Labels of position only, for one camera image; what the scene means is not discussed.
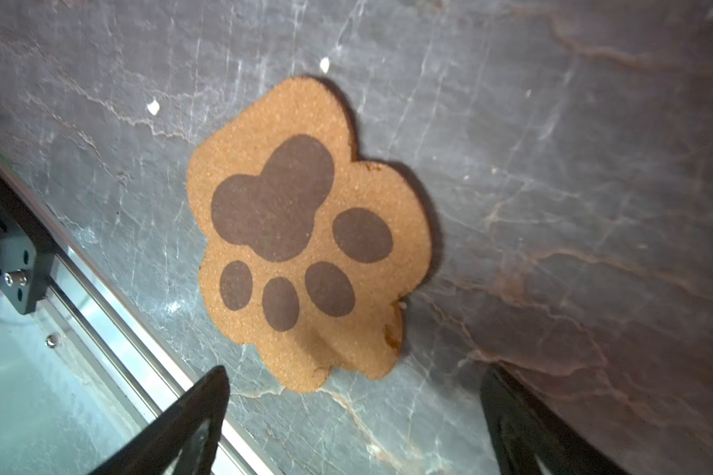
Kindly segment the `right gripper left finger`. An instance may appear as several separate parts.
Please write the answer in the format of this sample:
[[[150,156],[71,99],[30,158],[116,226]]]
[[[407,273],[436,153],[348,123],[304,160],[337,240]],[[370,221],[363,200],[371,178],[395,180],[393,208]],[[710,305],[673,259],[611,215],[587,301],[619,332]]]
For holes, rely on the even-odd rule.
[[[231,395],[227,372],[208,371],[95,474],[210,474]]]

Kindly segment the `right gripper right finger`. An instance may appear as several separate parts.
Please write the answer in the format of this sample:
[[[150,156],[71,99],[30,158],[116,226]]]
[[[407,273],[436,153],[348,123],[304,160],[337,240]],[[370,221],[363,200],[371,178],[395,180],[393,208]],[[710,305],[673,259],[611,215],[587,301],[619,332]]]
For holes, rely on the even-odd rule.
[[[625,473],[503,366],[488,367],[480,399],[501,473]]]

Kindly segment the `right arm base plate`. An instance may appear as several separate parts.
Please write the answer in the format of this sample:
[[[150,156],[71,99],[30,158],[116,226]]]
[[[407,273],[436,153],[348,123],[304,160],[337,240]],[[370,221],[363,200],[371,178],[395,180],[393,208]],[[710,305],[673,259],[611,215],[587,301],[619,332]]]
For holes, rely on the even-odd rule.
[[[20,315],[45,297],[55,241],[30,208],[0,177],[0,295]]]

